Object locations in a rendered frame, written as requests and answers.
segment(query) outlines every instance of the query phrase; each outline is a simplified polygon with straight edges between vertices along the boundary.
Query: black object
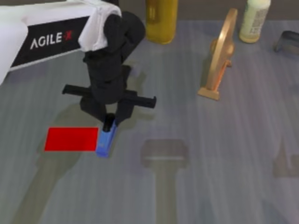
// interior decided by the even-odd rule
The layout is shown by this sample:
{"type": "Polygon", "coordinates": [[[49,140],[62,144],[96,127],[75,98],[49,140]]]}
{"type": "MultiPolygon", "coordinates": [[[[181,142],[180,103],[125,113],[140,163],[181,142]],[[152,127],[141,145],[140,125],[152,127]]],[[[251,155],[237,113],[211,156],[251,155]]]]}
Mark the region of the black object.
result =
{"type": "Polygon", "coordinates": [[[293,31],[284,31],[281,34],[274,51],[279,52],[284,45],[292,45],[299,48],[299,34],[293,31]]]}
{"type": "Polygon", "coordinates": [[[154,108],[156,97],[139,97],[136,91],[127,90],[131,67],[122,65],[145,37],[145,27],[137,16],[123,12],[122,18],[110,15],[104,25],[108,46],[86,52],[91,86],[88,88],[66,85],[63,94],[81,96],[80,107],[104,123],[103,131],[109,132],[115,121],[118,126],[132,116],[134,106],[154,108]],[[117,103],[115,114],[107,114],[106,105],[117,103]]]}

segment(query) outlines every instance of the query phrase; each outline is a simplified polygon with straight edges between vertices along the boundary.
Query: bottle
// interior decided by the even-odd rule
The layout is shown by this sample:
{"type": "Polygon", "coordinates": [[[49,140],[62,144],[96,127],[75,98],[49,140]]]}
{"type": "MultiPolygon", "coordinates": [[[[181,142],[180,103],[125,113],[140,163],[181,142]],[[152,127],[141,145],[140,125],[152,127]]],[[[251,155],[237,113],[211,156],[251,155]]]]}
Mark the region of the bottle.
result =
{"type": "Polygon", "coordinates": [[[146,0],[146,37],[168,44],[176,33],[178,0],[146,0]]]}
{"type": "Polygon", "coordinates": [[[248,0],[239,33],[243,42],[255,43],[259,40],[271,0],[248,0]]]}

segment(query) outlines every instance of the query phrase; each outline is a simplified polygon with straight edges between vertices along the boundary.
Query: yellow cup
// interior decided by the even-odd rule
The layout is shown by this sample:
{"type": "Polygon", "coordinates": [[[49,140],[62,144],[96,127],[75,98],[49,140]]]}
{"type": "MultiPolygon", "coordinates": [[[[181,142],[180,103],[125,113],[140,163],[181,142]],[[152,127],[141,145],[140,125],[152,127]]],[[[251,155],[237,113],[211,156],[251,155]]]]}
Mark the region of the yellow cup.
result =
{"type": "Polygon", "coordinates": [[[178,0],[146,0],[146,38],[168,44],[176,33],[178,0]]]}

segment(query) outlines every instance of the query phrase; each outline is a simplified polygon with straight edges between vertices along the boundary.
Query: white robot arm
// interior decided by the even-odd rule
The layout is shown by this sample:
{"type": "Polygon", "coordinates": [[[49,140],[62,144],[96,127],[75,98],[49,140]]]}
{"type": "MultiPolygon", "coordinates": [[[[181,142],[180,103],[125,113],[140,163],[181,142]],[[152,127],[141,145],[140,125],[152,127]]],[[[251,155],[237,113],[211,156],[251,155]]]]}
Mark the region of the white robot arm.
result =
{"type": "Polygon", "coordinates": [[[121,10],[101,0],[0,7],[0,85],[10,70],[107,46],[103,27],[121,10]]]}

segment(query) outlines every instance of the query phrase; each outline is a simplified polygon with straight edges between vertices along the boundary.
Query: red letter x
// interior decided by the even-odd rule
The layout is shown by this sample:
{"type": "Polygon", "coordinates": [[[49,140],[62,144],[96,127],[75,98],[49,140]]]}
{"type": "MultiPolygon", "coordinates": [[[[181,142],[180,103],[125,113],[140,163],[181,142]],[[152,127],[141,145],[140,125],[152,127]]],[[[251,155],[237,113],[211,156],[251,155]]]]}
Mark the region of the red letter x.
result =
{"type": "Polygon", "coordinates": [[[71,30],[65,32],[64,39],[65,39],[66,41],[67,41],[67,40],[71,40],[71,33],[72,33],[71,30]]]}

